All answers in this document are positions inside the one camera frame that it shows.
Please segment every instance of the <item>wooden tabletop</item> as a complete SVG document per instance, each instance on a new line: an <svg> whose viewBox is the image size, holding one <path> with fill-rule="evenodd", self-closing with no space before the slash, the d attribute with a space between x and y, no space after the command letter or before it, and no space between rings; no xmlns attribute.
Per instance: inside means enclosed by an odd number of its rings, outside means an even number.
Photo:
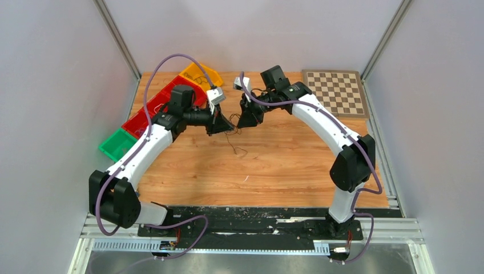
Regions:
<svg viewBox="0 0 484 274"><path fill-rule="evenodd" d="M177 76L160 72L148 90L148 98ZM286 72L291 83L301 81L300 72ZM142 107L143 92L151 73L143 74L131 113ZM239 72L220 73L226 100L222 113L240 113L241 91L232 89ZM247 72L252 88L264 88L259 72ZM340 119L365 135L364 120ZM334 155L302 121L283 110L265 114L256 128L242 134L209 137L204 127L188 127L163 151L139 183L140 200L185 206L329 207L335 186L329 177ZM371 178L366 186L376 189ZM363 193L359 207L388 207L385 194Z"/></svg>

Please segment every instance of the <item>red tray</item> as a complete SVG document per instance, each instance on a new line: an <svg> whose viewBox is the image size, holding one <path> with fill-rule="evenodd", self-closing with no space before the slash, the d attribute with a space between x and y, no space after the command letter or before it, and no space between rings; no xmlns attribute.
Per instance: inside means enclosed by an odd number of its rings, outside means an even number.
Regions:
<svg viewBox="0 0 484 274"><path fill-rule="evenodd" d="M201 89L200 86L186 80L181 76L175 77L173 81L171 81L168 85L166 85L159 93L157 93L153 98L150 99L147 103L148 113L150 117L153 118L155 114L160 110L163 104L167 103L170 100L171 90L177 84L185 84L187 86L191 86L195 91L196 100L194 105L196 106L203 106L207 102L207 94ZM148 120L144 114L143 108L138 110L136 115L131 117L128 121L126 121L121 128L126 130L129 134L139 139L141 135L143 135L144 130L148 126Z"/></svg>

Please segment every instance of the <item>gray floor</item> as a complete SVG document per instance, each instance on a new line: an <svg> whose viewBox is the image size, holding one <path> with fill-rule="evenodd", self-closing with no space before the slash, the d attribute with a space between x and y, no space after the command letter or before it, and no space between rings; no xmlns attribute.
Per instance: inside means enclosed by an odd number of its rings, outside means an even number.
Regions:
<svg viewBox="0 0 484 274"><path fill-rule="evenodd" d="M353 256L361 245L352 245ZM151 257L140 252L93 252L92 274L116 273L130 264ZM217 255L187 254L173 261L148 261L123 273L173 273L173 274L242 274L242 273L415 273L407 245L372 244L357 262L348 265L330 263L321 256L291 255Z"/></svg>

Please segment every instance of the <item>checkered pattern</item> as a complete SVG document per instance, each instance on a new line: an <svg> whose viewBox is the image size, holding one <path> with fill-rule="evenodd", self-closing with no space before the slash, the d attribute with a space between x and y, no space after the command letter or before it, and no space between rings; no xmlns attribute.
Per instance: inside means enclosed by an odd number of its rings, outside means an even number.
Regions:
<svg viewBox="0 0 484 274"><path fill-rule="evenodd" d="M304 83L334 116L368 118L365 94L356 71L306 71Z"/></svg>

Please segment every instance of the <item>white wall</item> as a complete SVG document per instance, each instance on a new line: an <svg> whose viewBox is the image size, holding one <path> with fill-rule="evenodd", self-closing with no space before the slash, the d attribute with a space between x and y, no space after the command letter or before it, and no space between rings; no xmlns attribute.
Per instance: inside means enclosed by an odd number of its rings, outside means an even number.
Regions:
<svg viewBox="0 0 484 274"><path fill-rule="evenodd" d="M135 79L92 1L0 2L0 272L66 273Z"/></svg>
<svg viewBox="0 0 484 274"><path fill-rule="evenodd" d="M414 1L367 81L436 273L482 273L484 2Z"/></svg>
<svg viewBox="0 0 484 274"><path fill-rule="evenodd" d="M362 72L401 0L106 0L137 65L173 53L219 71ZM169 62L179 71L188 62Z"/></svg>

